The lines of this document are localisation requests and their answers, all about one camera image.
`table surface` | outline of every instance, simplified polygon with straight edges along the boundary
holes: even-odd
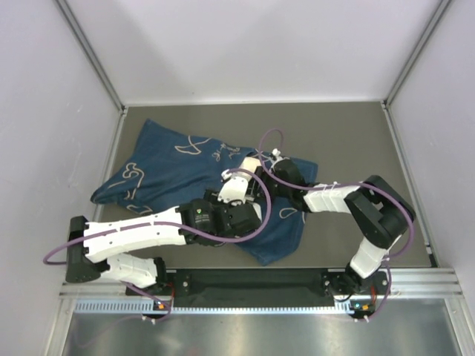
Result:
[[[123,125],[114,172],[130,157],[147,118],[183,134],[210,136],[230,145],[257,147],[269,128],[285,134],[283,153],[318,163],[319,182],[355,182],[378,174],[410,201],[396,149],[378,102],[298,103],[248,105],[196,105],[132,107]],[[277,143],[267,143],[270,149]],[[116,205],[105,206],[102,221],[136,217]],[[307,217],[296,252],[267,268],[343,267],[356,253],[361,232],[347,214],[319,213]],[[407,235],[396,244],[399,250]],[[133,253],[162,257],[169,268],[255,268],[260,265],[234,245],[162,246]],[[416,236],[408,253],[391,266],[427,267],[430,261],[416,223]]]

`blue cloth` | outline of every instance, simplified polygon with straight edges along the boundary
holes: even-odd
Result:
[[[202,198],[207,188],[219,191],[221,172],[239,167],[246,156],[257,156],[257,150],[182,135],[148,119],[130,159],[94,192],[91,201],[116,203],[141,215],[164,211]],[[293,160],[305,180],[314,182],[317,165]],[[263,216],[265,205],[261,203]],[[268,226],[256,238],[237,245],[267,265],[297,249],[304,223],[303,213],[292,208],[288,200],[276,198]]]

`white wall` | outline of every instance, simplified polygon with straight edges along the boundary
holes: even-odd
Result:
[[[119,114],[53,1],[0,14],[0,355],[40,355],[65,275],[42,258],[92,215]]]
[[[438,0],[68,0],[129,105],[383,99]]]
[[[441,258],[475,315],[475,2],[456,0],[393,104]]]

